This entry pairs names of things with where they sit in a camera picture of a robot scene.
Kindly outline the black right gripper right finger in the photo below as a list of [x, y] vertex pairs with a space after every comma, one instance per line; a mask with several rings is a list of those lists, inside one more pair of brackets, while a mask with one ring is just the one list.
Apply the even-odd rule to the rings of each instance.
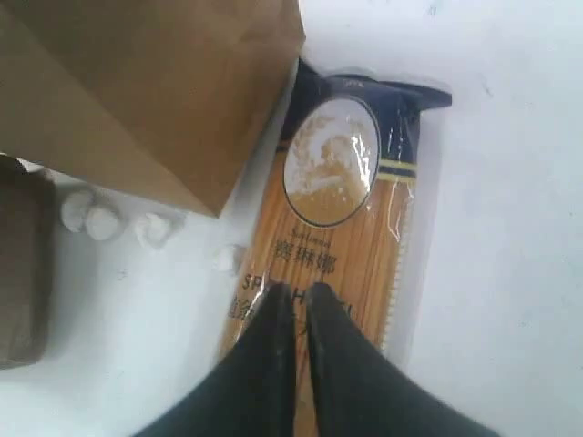
[[307, 292], [313, 403], [321, 436], [489, 436], [388, 361], [349, 318], [332, 288]]

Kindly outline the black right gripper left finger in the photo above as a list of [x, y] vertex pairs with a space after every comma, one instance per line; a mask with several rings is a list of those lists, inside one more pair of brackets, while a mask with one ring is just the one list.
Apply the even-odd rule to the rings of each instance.
[[292, 436], [296, 346], [290, 288], [274, 284], [209, 375], [139, 436]]

